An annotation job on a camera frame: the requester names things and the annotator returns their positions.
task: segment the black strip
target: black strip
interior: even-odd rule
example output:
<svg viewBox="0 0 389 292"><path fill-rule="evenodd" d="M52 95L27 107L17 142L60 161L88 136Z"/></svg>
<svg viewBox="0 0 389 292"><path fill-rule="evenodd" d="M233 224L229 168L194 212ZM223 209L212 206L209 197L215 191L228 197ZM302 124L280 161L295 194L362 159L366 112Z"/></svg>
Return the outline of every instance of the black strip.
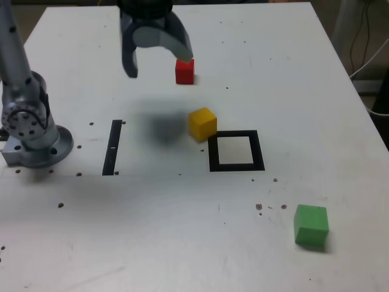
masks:
<svg viewBox="0 0 389 292"><path fill-rule="evenodd" d="M109 134L107 152L105 154L103 175L114 175L117 149L119 147L122 120L113 120Z"/></svg>

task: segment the cube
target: cube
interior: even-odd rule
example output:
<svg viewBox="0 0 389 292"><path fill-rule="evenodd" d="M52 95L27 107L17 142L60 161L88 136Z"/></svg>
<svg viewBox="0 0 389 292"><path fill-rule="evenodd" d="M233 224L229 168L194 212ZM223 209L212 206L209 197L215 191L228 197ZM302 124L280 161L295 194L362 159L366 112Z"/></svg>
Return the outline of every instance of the cube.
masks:
<svg viewBox="0 0 389 292"><path fill-rule="evenodd" d="M199 142L207 140L217 131L217 118L208 108L201 108L189 114L189 132Z"/></svg>
<svg viewBox="0 0 389 292"><path fill-rule="evenodd" d="M328 232L325 207L297 206L294 215L294 237L298 245L324 246Z"/></svg>
<svg viewBox="0 0 389 292"><path fill-rule="evenodd" d="M188 64L177 59L176 83L193 84L195 82L195 61L192 59Z"/></svg>

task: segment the cable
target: cable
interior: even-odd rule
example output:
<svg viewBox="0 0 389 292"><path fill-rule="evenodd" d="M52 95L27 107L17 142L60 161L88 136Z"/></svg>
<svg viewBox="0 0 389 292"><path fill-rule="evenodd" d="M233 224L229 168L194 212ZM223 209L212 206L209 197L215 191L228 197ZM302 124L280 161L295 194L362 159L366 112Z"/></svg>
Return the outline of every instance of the cable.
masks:
<svg viewBox="0 0 389 292"><path fill-rule="evenodd" d="M355 71L354 73L352 73L349 77L350 78L353 78L359 71L361 71L364 67L367 66L368 63L370 63L375 57L376 55L378 55L378 53L385 47L385 45L389 42L389 39L387 39L383 45L378 49L378 51L370 58L370 60L368 60L366 62L366 64L364 64L361 68L359 68L357 71Z"/></svg>
<svg viewBox="0 0 389 292"><path fill-rule="evenodd" d="M361 71L365 66L367 66L375 57L376 55L378 55L378 53L385 47L385 45L389 42L389 39L387 39L383 44L382 46L378 49L378 51L366 62L366 64L364 64L361 68L359 68L356 72L352 73L350 75L350 79L353 78L359 71ZM379 117L389 117L389 114L380 114L380 113L376 113L375 111L372 111L371 109L369 109L366 105L365 105L365 108L366 110L370 113L370 114L374 114L375 116L379 116Z"/></svg>
<svg viewBox="0 0 389 292"><path fill-rule="evenodd" d="M355 42L356 42L356 40L357 40L357 38L359 36L360 30L362 29L362 26L363 26L363 17L364 17L367 5L368 5L368 2L365 3L365 6L362 9L362 13L361 13L361 16L360 16L359 28L358 28L358 30L357 30L357 32L355 34L355 37L354 37L353 42L351 43L351 47L350 47L350 62L351 62L351 68L352 68L351 72L353 72L353 73L355 71L354 62L353 62L353 49L354 49Z"/></svg>
<svg viewBox="0 0 389 292"><path fill-rule="evenodd" d="M370 42L370 22L369 22L369 8L370 8L370 3L371 0L368 0L367 8L365 10L365 16L366 16L366 22L367 22L367 40L366 40L366 45L365 45L365 52L363 53L363 59L362 63L360 65L360 68L363 66L365 59L366 59L366 53L367 53L367 48L369 46Z"/></svg>
<svg viewBox="0 0 389 292"><path fill-rule="evenodd" d="M376 113L375 111L372 111L371 109L369 109L367 106L365 106L366 110L370 113L370 114L374 114L375 116L379 116L379 117L389 117L389 114L379 114L379 113Z"/></svg>

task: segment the red cube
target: red cube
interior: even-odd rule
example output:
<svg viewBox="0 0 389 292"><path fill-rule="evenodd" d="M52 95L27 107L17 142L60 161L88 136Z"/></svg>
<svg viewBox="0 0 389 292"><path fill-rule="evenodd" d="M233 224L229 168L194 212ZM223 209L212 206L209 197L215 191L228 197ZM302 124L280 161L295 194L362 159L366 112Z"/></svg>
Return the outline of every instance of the red cube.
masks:
<svg viewBox="0 0 389 292"><path fill-rule="evenodd" d="M195 82L195 61L192 59L188 64L177 59L176 83L193 84Z"/></svg>

